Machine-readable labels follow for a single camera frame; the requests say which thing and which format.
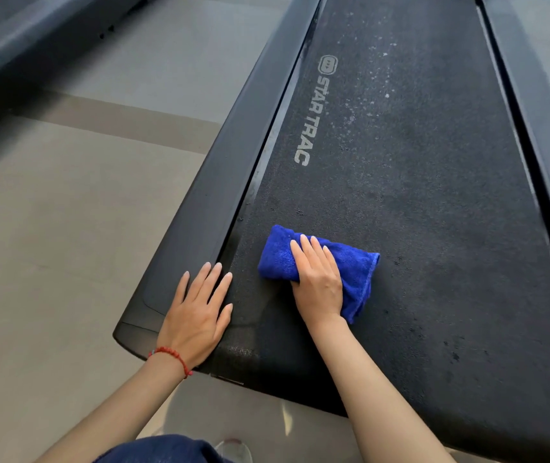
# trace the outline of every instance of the forearm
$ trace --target forearm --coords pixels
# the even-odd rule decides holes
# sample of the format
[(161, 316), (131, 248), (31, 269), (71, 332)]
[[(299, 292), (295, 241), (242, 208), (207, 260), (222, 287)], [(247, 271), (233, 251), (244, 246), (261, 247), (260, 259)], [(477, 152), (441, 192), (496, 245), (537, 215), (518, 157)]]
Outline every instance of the forearm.
[(406, 402), (345, 320), (310, 328), (329, 368), (367, 463), (453, 463), (440, 441)]
[(178, 360), (154, 354), (36, 463), (91, 463), (110, 448), (135, 439), (184, 377)]

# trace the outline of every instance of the treadmill belt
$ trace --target treadmill belt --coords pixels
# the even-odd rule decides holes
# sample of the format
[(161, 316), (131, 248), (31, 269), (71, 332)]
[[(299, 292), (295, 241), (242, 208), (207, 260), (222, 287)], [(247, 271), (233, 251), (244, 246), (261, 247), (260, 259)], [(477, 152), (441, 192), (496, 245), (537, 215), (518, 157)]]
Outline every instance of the treadmill belt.
[(328, 0), (250, 208), (212, 370), (344, 413), (289, 284), (258, 277), (281, 224), (381, 253), (352, 330), (445, 443), (542, 458), (550, 247), (475, 0)]

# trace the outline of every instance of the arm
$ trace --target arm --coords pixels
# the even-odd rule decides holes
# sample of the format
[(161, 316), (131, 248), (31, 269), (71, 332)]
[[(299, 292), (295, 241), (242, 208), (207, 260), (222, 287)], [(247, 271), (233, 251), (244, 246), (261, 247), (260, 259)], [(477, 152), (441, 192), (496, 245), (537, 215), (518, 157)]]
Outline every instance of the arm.
[(388, 381), (341, 317), (342, 282), (328, 248), (301, 236), (290, 247), (300, 283), (297, 307), (329, 369), (367, 463), (453, 463), (404, 397)]
[[(230, 323), (232, 304), (221, 314), (219, 308), (232, 282), (231, 273), (223, 277), (209, 301), (220, 273), (221, 264), (212, 271), (205, 264), (186, 296), (189, 273), (183, 275), (157, 337), (158, 347), (177, 350), (189, 368), (208, 357)], [(36, 463), (91, 463), (110, 448), (135, 439), (184, 378), (180, 361), (163, 352), (154, 354)]]

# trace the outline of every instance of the blue microfiber towel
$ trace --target blue microfiber towel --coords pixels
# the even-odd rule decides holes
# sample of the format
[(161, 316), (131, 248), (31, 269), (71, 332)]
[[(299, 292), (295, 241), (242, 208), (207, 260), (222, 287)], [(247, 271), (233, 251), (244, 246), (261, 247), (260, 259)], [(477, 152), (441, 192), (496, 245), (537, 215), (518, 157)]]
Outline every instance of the blue microfiber towel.
[[(290, 241), (294, 239), (300, 245), (301, 234), (282, 226), (273, 226), (266, 240), (258, 272), (270, 280), (298, 282), (297, 264), (294, 262)], [(327, 246), (335, 261), (343, 284), (342, 317), (353, 323), (369, 298), (371, 275), (376, 269), (379, 253), (368, 253), (344, 244), (318, 238), (321, 246)]]

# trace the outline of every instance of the red string bracelet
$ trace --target red string bracelet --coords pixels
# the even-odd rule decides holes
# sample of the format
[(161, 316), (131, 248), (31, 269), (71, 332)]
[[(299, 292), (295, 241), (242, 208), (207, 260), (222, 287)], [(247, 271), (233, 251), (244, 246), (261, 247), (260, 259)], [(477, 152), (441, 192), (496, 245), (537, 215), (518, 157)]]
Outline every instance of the red string bracelet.
[(171, 348), (166, 348), (165, 346), (160, 346), (159, 348), (155, 349), (155, 350), (152, 350), (151, 352), (148, 353), (148, 357), (150, 358), (151, 356), (153, 356), (153, 354), (155, 354), (156, 352), (165, 352), (166, 354), (169, 354), (171, 355), (173, 358), (176, 358), (178, 359), (181, 364), (183, 365), (183, 372), (185, 372), (185, 378), (189, 377), (190, 375), (193, 375), (194, 372), (192, 372), (191, 370), (189, 370), (187, 368), (187, 364), (185, 364), (185, 361), (181, 358), (181, 355), (178, 353), (178, 351), (175, 351)]

